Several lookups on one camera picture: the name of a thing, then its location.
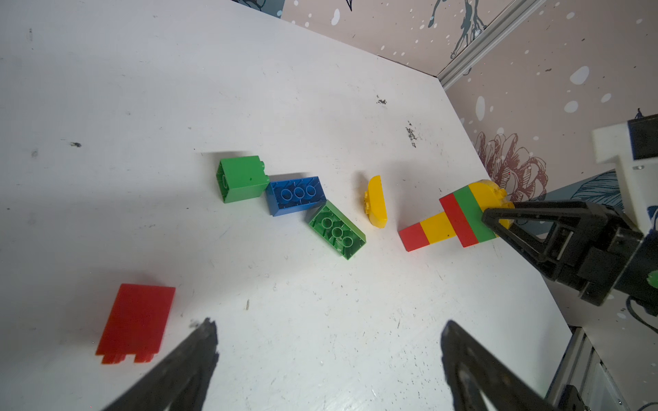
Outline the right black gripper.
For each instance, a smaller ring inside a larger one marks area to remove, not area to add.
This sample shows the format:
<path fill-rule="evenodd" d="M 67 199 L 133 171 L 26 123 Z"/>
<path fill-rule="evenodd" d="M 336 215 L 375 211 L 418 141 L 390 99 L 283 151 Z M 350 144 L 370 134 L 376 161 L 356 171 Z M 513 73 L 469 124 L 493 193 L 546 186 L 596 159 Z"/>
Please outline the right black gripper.
<path fill-rule="evenodd" d="M 616 290 L 657 315 L 657 232 L 642 233 L 607 205 L 584 201 L 516 202 L 490 208 L 483 224 L 549 280 L 600 307 Z"/>

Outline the red square lego brick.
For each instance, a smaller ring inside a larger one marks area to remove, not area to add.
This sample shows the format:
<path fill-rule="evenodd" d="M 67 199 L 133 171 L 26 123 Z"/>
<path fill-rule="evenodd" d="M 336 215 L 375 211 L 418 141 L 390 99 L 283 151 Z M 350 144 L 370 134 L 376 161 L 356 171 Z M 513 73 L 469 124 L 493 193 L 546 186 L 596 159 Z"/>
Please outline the red square lego brick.
<path fill-rule="evenodd" d="M 96 354 L 106 365 L 127 356 L 135 363 L 149 363 L 159 353 L 176 289 L 121 284 L 106 322 Z"/>
<path fill-rule="evenodd" d="M 412 252 L 419 248 L 425 248 L 430 244 L 421 223 L 416 223 L 410 227 L 401 229 L 401 231 L 399 231 L 399 237 L 407 252 Z"/>

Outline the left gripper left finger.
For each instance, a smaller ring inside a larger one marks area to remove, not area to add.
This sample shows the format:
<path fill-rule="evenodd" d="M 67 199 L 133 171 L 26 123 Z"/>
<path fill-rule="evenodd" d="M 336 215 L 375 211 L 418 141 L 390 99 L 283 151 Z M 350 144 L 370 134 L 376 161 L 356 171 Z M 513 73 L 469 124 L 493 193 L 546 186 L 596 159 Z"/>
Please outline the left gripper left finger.
<path fill-rule="evenodd" d="M 219 360 L 216 324 L 205 319 L 108 410 L 201 410 Z"/>

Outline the yellow square lego brick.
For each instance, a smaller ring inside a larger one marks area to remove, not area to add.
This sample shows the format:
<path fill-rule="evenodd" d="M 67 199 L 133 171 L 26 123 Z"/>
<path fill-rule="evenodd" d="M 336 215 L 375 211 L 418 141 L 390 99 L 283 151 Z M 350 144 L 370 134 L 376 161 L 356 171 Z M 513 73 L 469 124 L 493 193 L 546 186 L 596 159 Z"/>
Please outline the yellow square lego brick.
<path fill-rule="evenodd" d="M 429 244 L 435 244 L 456 236 L 456 232 L 445 212 L 421 221 L 421 226 Z"/>

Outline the red long lego brick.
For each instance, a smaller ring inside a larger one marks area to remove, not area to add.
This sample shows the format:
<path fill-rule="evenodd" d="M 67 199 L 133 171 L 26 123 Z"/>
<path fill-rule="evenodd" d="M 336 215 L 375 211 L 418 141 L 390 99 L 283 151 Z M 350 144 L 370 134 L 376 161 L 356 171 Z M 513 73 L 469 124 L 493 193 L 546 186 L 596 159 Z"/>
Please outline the red long lego brick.
<path fill-rule="evenodd" d="M 443 206 L 444 212 L 447 214 L 448 220 L 459 238 L 462 247 L 468 248 L 478 244 L 479 241 L 454 194 L 442 197 L 440 203 Z"/>

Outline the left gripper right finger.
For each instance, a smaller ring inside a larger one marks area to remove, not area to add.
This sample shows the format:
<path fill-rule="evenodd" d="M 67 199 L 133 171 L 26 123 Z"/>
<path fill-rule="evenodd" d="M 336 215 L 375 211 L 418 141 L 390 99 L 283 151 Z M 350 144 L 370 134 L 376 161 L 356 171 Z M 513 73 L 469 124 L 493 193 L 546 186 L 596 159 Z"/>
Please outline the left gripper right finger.
<path fill-rule="evenodd" d="M 456 410 L 553 410 L 457 322 L 444 327 L 440 346 Z"/>

